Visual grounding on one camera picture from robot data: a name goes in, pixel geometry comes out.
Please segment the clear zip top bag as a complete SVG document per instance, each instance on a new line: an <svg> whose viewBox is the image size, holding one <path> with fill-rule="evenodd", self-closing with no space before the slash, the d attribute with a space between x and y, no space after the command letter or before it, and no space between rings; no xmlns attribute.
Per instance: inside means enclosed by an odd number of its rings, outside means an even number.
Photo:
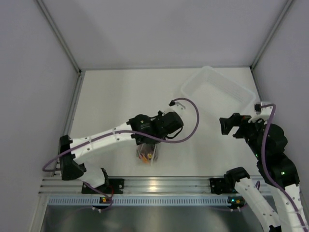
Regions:
<svg viewBox="0 0 309 232"><path fill-rule="evenodd" d="M136 148L136 156L142 163L152 166L159 157L159 146L157 144L141 144Z"/></svg>

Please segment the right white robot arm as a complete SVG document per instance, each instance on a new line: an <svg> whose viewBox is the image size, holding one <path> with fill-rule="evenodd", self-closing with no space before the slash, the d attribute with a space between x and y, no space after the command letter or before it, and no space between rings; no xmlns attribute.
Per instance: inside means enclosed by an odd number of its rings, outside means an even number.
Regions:
<svg viewBox="0 0 309 232"><path fill-rule="evenodd" d="M272 208L262 196L249 173L237 167L224 174L224 191L239 193L258 218L265 232L307 232L300 199L300 180L294 163L285 155L288 143L283 129L272 123L274 113L245 116L234 113L220 118L221 133L227 135L233 127L233 137L243 139L257 159L257 169L270 189L275 202Z"/></svg>

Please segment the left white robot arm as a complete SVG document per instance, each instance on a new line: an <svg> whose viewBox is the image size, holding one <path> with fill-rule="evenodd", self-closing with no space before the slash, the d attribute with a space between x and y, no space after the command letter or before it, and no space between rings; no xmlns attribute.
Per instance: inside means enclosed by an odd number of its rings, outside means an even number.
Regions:
<svg viewBox="0 0 309 232"><path fill-rule="evenodd" d="M72 139L68 135L59 141L60 172L64 181L79 179L98 193L108 190L108 175L89 159L123 146L154 145L169 138L183 127L182 112L166 110L154 117L139 114L127 122L95 135Z"/></svg>

